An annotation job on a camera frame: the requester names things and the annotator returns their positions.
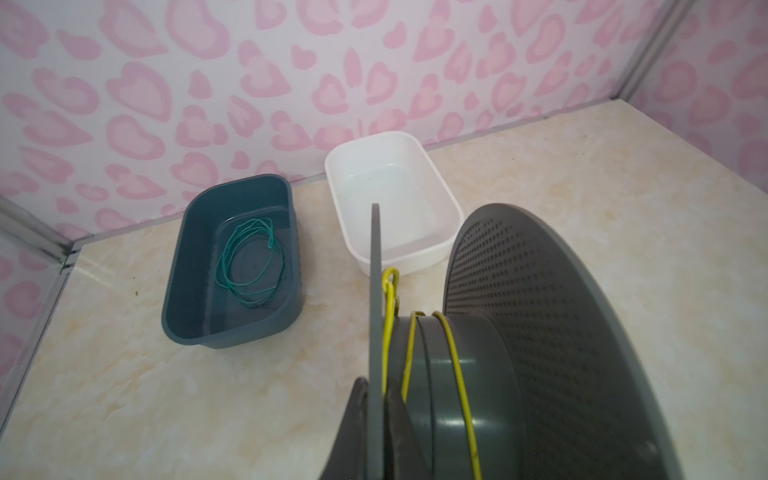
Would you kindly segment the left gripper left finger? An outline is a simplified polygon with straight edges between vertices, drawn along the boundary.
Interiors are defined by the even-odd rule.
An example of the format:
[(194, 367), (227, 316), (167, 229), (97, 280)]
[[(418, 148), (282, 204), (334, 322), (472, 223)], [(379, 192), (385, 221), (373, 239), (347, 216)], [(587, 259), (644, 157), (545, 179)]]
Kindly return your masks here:
[(336, 438), (320, 480), (366, 478), (368, 381), (358, 377), (348, 398)]

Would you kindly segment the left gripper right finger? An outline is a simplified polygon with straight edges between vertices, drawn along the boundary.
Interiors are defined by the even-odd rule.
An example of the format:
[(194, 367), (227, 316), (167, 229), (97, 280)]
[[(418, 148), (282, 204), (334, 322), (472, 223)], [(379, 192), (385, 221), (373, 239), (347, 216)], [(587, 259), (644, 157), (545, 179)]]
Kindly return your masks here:
[(385, 407), (385, 478), (430, 479), (399, 383), (387, 384)]

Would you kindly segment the dark grey cable spool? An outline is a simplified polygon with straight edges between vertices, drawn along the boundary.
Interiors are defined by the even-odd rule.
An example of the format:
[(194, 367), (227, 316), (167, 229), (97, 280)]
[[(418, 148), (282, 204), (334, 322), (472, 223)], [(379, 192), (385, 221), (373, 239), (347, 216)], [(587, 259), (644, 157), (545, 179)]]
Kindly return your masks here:
[(404, 312), (371, 226), (366, 479), (385, 478), (399, 383), (430, 479), (679, 479), (627, 334), (545, 222), (493, 203), (460, 228), (442, 304)]

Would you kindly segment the white plastic tray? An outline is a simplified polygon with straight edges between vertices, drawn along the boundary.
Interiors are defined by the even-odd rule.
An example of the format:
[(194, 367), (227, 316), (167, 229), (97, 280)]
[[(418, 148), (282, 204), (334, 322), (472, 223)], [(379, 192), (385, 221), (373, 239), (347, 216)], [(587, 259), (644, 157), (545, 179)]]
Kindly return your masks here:
[(324, 166), (346, 247), (364, 274), (374, 204), (384, 267), (407, 275), (449, 255), (464, 214), (414, 136), (389, 131), (352, 140), (333, 148)]

